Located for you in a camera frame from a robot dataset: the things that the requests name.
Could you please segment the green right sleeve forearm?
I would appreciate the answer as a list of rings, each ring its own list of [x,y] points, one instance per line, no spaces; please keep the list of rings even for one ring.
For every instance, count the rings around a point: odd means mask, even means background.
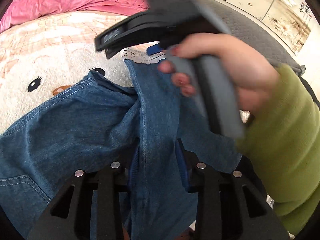
[[[277,71],[275,91],[238,149],[252,162],[283,226],[296,236],[319,204],[319,107],[289,66]]]

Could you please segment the person right hand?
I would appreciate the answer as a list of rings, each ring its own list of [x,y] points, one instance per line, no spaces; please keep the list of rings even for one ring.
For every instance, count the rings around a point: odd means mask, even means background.
[[[253,115],[271,99],[279,80],[279,73],[263,55],[231,35],[189,35],[169,52],[183,59],[201,55],[217,57],[236,87],[240,109]]]

